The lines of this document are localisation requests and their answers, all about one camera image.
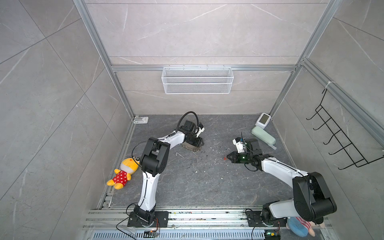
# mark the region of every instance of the yellow plush toy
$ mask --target yellow plush toy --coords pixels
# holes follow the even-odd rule
[[[133,158],[127,158],[120,164],[119,169],[115,169],[116,176],[107,182],[108,186],[114,186],[115,189],[122,189],[127,181],[131,180],[131,174],[136,172],[139,162]]]

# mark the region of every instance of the black mounting plate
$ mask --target black mounting plate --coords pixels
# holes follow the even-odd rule
[[[249,227],[265,227],[261,220],[261,211],[245,211],[245,214],[247,215],[248,220],[248,226]],[[287,221],[286,219],[282,218],[278,220],[280,222],[280,227],[285,227]]]
[[[129,216],[130,217],[128,218],[127,227],[143,227],[144,220],[136,216],[135,212],[131,212]],[[157,218],[159,220],[160,227],[168,226],[168,216],[169,216],[169,212],[166,212],[166,211],[155,212],[155,219]],[[149,226],[149,227],[156,227],[156,220],[154,220],[154,223],[152,224],[152,226]]]

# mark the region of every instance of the wall tile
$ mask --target wall tile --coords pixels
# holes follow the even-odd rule
[[[323,159],[324,155],[320,154],[317,146],[286,100],[282,102],[276,112],[273,122],[296,166],[299,169],[308,172],[316,171],[323,175],[337,204],[337,211],[327,217],[339,239],[372,239],[349,199],[344,194],[343,189],[338,184],[338,180],[329,169],[329,164]]]
[[[49,239],[107,125],[84,95],[0,200],[0,238]]]
[[[119,143],[122,143],[130,121],[127,110],[125,109],[123,102],[120,101],[108,124]]]
[[[339,152],[335,155],[328,154],[329,152],[336,152],[341,146],[336,139],[332,139],[329,145],[323,144],[323,142],[329,141],[332,134],[326,126],[317,131],[313,130],[313,127],[318,128],[321,126],[322,121],[320,117],[315,116],[310,121],[306,120],[306,118],[310,118],[314,114],[314,109],[319,105],[323,89],[323,86],[307,71],[303,71],[295,80],[286,96],[286,100],[313,139],[317,149],[324,157],[327,165],[373,239],[380,239],[382,232],[378,231],[378,229],[384,228],[380,220],[381,215],[384,214],[384,190],[381,187],[384,181],[384,176],[382,175],[384,159],[360,168],[353,166],[345,170],[338,169],[338,167],[342,168],[351,164],[351,160],[344,152]],[[367,160],[371,161],[383,155],[383,148],[380,144],[330,93],[327,93],[325,96],[322,106],[324,106]],[[319,113],[323,119],[329,118],[325,112],[320,111]],[[350,143],[347,138],[343,141],[344,146]],[[347,147],[346,150],[355,161],[362,159],[361,155],[353,147]]]
[[[76,21],[47,39],[83,91],[87,91],[104,64],[83,21]]]
[[[0,5],[0,63],[44,38],[19,1]]]
[[[136,0],[85,0],[86,3],[137,3]],[[289,3],[327,3],[328,0],[291,0]],[[286,3],[285,0],[142,0],[140,3],[200,3],[200,4],[218,4],[218,3]]]
[[[310,59],[384,124],[384,41],[332,19]]]
[[[101,72],[86,95],[108,124],[120,102],[120,97],[107,70]]]
[[[51,239],[79,239],[81,218],[89,210],[96,209],[119,148],[119,142],[107,128],[64,208]]]
[[[383,11],[381,0],[344,0],[335,18],[384,39]]]
[[[272,108],[280,91],[233,91],[229,94],[165,94],[126,91],[135,114],[260,114]]]
[[[3,196],[83,91],[46,40],[0,64],[0,79]]]
[[[191,57],[298,56],[326,4],[87,6],[110,56]]]
[[[112,64],[296,64],[299,56],[279,57],[110,57]]]
[[[164,91],[161,71],[118,72],[127,91]],[[231,91],[281,90],[289,71],[234,71]]]
[[[20,0],[45,36],[80,18],[72,0]]]

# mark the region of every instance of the vertical metal post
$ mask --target vertical metal post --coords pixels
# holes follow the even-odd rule
[[[280,107],[289,89],[291,88],[293,82],[295,81],[297,75],[299,74],[301,68],[303,67],[301,62],[305,58],[308,58],[309,55],[312,53],[316,43],[319,41],[320,37],[324,33],[325,29],[327,28],[332,17],[335,15],[342,1],[343,0],[330,0],[328,2],[327,7],[325,8],[325,11],[320,18],[319,23],[317,24],[314,32],[312,33],[312,36],[310,37],[307,45],[305,46],[303,52],[301,53],[298,62],[296,63],[296,70],[293,73],[291,73],[291,75],[288,77],[285,85],[283,86],[283,89],[281,90],[274,105],[272,106],[272,109],[269,113],[271,117],[273,117],[276,114],[277,109]]]
[[[105,68],[109,74],[109,76],[112,79],[113,84],[115,85],[116,90],[118,91],[118,94],[124,104],[125,109],[127,110],[129,117],[133,120],[135,117],[135,114],[133,113],[133,110],[131,106],[129,105],[127,96],[125,95],[125,92],[121,86],[121,83],[119,79],[117,78],[114,71],[112,71],[112,64],[109,60],[109,57],[107,55],[107,52],[103,46],[103,43],[101,42],[100,36],[97,33],[96,27],[92,21],[91,15],[87,9],[86,4],[84,3],[84,0],[73,0],[77,10],[79,11],[79,14],[85,24],[85,27],[87,28],[89,35],[91,36],[91,39],[100,55],[101,60],[103,61]]]

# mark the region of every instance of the device screen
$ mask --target device screen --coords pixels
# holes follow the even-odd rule
[[[262,124],[265,124],[266,121],[268,120],[268,118],[269,118],[268,115],[263,114],[263,116],[262,116],[261,119],[260,119],[260,122],[261,122]]]

